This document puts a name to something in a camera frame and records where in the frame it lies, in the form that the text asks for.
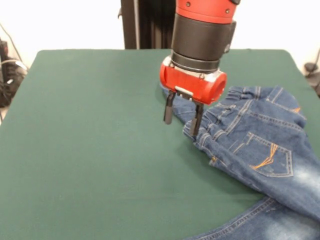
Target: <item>black metal frame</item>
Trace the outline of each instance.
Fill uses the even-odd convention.
[[[134,0],[121,0],[121,15],[125,49],[137,49]]]
[[[153,6],[150,10],[152,1],[156,1],[156,8]],[[170,11],[168,16],[168,3],[173,3],[171,9],[174,10],[175,0],[139,0],[139,3],[139,36],[136,36],[135,1],[121,0],[125,49],[137,49],[137,38],[140,49],[171,48],[174,11]]]

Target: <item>white wall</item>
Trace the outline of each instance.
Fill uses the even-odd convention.
[[[123,49],[120,0],[2,0],[0,22],[23,61],[42,49]],[[319,0],[242,0],[232,48],[285,49],[302,70],[320,48]]]

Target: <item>orange stitching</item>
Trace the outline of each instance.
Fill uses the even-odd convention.
[[[294,113],[299,113],[300,112],[300,110],[301,110],[301,107],[297,107],[297,108],[295,108],[295,109],[292,109],[292,112],[294,112]]]
[[[272,164],[274,162],[274,155],[276,153],[276,150],[278,149],[278,145],[271,143],[271,148],[270,148],[270,156],[268,156],[262,163],[260,163],[258,166],[251,166],[254,170],[261,168],[265,165]]]

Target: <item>black cable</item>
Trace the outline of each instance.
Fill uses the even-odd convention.
[[[318,50],[318,54],[317,54],[317,56],[316,56],[316,59],[315,59],[313,68],[312,68],[311,71],[309,71],[309,74],[306,76],[307,78],[310,77],[311,74],[316,70],[316,68],[317,68],[317,63],[318,63],[318,61],[319,61],[319,57],[320,57],[320,48],[319,48],[319,50]]]
[[[2,26],[1,23],[0,23],[0,27],[2,28],[2,30],[4,31],[4,33],[8,36],[8,38],[10,39],[10,42],[12,43],[12,46],[13,46],[16,54],[18,55],[19,60],[22,62],[21,56],[20,56],[20,54],[19,54],[19,52],[18,52],[18,50],[17,50],[17,48],[16,48],[16,46],[15,46],[15,44],[14,44],[14,41],[13,41],[12,38],[11,38],[11,36],[10,36],[9,33],[5,30],[4,26]]]

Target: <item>red gripper housing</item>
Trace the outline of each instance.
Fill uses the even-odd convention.
[[[160,81],[164,87],[175,93],[177,92],[176,87],[185,89],[193,93],[190,97],[194,101],[210,105],[222,95],[227,84],[227,74],[221,72],[215,81],[211,82],[162,64]]]

